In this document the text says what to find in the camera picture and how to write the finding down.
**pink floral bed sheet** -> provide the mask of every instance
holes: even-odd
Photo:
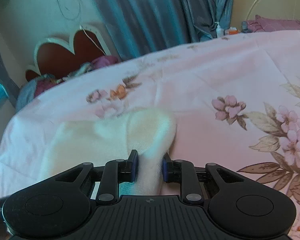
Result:
[[[289,235],[300,239],[300,31],[182,45],[48,90],[7,126],[0,197],[37,182],[44,149],[63,121],[153,106],[176,115],[172,159],[215,162],[282,191],[298,212]],[[162,194],[171,193],[163,185]]]

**pillow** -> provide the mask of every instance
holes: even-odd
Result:
[[[248,29],[252,30],[253,33],[264,32],[265,30],[261,27],[260,23],[256,20],[248,20],[246,21],[248,25]]]
[[[258,22],[266,32],[300,30],[300,21],[298,20],[268,19],[256,15],[256,22]]]

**ribbed black surface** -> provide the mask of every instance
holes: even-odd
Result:
[[[62,240],[236,240],[219,230],[201,207],[177,196],[123,196],[97,208],[93,217]],[[288,240],[286,236],[278,238]]]

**crosshair logo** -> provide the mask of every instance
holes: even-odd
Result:
[[[148,203],[152,203],[152,202],[154,201],[154,199],[148,198],[146,201],[147,201]]]

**white towel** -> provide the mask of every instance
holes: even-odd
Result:
[[[139,155],[138,176],[134,183],[120,184],[120,195],[158,195],[162,184],[162,157],[169,151],[175,133],[173,114],[155,108],[95,122],[65,122],[44,153],[39,179],[83,162],[104,166],[110,160],[127,159],[135,149]]]

